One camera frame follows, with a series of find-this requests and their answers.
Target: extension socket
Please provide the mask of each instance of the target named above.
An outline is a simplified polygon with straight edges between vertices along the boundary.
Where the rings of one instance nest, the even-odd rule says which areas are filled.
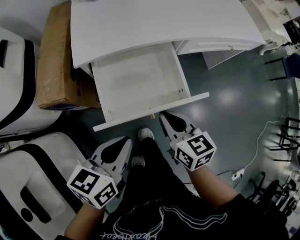
[[[244,172],[245,172],[245,169],[242,168],[240,170],[238,170],[237,172],[235,172],[232,176],[231,176],[231,179],[234,181],[234,180],[237,180],[238,178],[240,178],[241,175],[244,175]]]

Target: shoe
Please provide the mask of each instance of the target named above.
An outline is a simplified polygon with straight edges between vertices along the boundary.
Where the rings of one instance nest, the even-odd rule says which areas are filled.
[[[142,156],[135,156],[131,159],[131,166],[134,167],[137,165],[145,167],[145,160]]]
[[[140,141],[142,141],[144,138],[147,138],[147,137],[154,139],[153,132],[147,127],[140,129],[138,131],[137,135],[138,135]]]

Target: person's left arm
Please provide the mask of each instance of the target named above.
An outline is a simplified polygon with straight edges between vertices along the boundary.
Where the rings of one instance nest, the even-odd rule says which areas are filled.
[[[99,210],[88,204],[83,204],[66,228],[64,237],[70,240],[87,240],[95,227],[102,223],[104,213],[105,208]]]

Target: closed drawer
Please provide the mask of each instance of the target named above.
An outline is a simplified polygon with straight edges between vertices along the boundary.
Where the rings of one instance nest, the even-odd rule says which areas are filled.
[[[231,38],[196,38],[185,40],[181,44],[179,42],[173,43],[177,47],[176,53],[178,55],[187,53],[199,53],[208,51],[228,51],[228,50],[251,50],[257,47],[257,43],[245,40],[231,39]]]
[[[207,98],[191,97],[172,43],[115,54],[92,63],[106,123],[94,131]]]

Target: cardboard box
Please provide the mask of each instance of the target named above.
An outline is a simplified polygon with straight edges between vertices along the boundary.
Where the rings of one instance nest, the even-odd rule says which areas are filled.
[[[68,1],[52,7],[47,19],[37,69],[37,101],[42,109],[100,107],[94,79],[73,68],[70,17]]]

